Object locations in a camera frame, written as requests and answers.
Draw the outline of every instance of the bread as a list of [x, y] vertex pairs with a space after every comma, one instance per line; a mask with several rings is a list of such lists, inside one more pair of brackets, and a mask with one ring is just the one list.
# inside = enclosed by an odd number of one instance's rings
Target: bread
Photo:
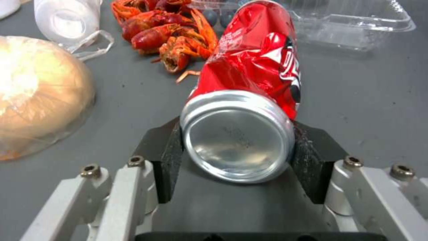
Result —
[[94, 100], [86, 66], [54, 43], [0, 36], [0, 160], [75, 131]]

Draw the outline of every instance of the can rim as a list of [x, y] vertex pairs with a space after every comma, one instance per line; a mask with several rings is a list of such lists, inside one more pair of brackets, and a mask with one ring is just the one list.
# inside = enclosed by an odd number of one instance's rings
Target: can rim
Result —
[[241, 8], [243, 8], [244, 6], [247, 6], [248, 4], [251, 4], [251, 3], [257, 3], [257, 2], [261, 2], [261, 3], [263, 3], [263, 2], [265, 2], [265, 3], [266, 3], [266, 2], [267, 2], [267, 3], [274, 3], [274, 4], [276, 4], [276, 5], [280, 6], [280, 7], [282, 7], [283, 9], [285, 9], [285, 8], [284, 8], [284, 6], [282, 6], [281, 4], [279, 4], [279, 3], [275, 2], [275, 1], [270, 1], [270, 0], [252, 0], [252, 1], [249, 1], [249, 2], [244, 3], [244, 5], [240, 6], [240, 7], [236, 10], [236, 12], [239, 12], [239, 10], [241, 10]]
[[[239, 98], [252, 98], [254, 102], [259, 105], [248, 105], [243, 104], [243, 99]], [[210, 113], [215, 113], [219, 110], [234, 109], [236, 106], [224, 106], [219, 102], [229, 101], [229, 103], [235, 103], [239, 106], [242, 111], [250, 111], [253, 114], [257, 114], [259, 117], [269, 121], [272, 127], [274, 127], [282, 140], [283, 149], [278, 155], [278, 158], [265, 170], [260, 170], [257, 174], [249, 175], [245, 177], [239, 177], [231, 173], [222, 173], [222, 171], [215, 166], [211, 166], [206, 163], [206, 160], [201, 158], [196, 151], [193, 150], [193, 144], [190, 141], [190, 130], [193, 124], [206, 117]], [[263, 110], [266, 106], [269, 106], [270, 111]], [[260, 183], [271, 180], [279, 174], [281, 174], [288, 166], [287, 160], [291, 156], [294, 147], [294, 130], [293, 124], [285, 114], [285, 112], [271, 99], [264, 96], [243, 90], [220, 90], [211, 93], [202, 94], [192, 98], [186, 106], [180, 116], [180, 125], [183, 130], [183, 141], [184, 145], [193, 160], [200, 168], [207, 173], [220, 178], [222, 180], [235, 182], [235, 183]]]

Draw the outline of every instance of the bread roll in plastic wrap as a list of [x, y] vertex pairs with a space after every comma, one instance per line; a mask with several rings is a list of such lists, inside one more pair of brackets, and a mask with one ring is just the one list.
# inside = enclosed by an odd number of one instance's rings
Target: bread roll in plastic wrap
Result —
[[0, 36], [0, 160], [39, 151], [86, 120], [89, 70], [54, 43]]

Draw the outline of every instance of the red soda can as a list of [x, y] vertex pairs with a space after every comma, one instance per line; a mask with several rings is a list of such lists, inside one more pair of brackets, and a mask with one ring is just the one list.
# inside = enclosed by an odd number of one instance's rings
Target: red soda can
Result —
[[300, 102], [296, 35], [287, 10], [251, 1], [236, 12], [181, 116], [184, 145], [226, 181], [268, 181], [288, 167]]

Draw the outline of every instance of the hex socket screw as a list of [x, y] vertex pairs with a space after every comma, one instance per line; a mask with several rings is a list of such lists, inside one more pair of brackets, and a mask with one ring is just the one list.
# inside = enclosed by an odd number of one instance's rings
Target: hex socket screw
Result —
[[142, 156], [132, 156], [129, 158], [128, 167], [146, 167], [146, 162]]
[[389, 174], [395, 179], [409, 181], [413, 179], [416, 173], [411, 167], [402, 164], [394, 164], [392, 165]]
[[95, 163], [88, 164], [80, 170], [80, 176], [83, 178], [99, 178], [101, 176], [101, 167]]
[[364, 166], [364, 162], [355, 157], [346, 156], [343, 160], [343, 167], [345, 167], [349, 171], [352, 171], [355, 168], [360, 168], [362, 166]]

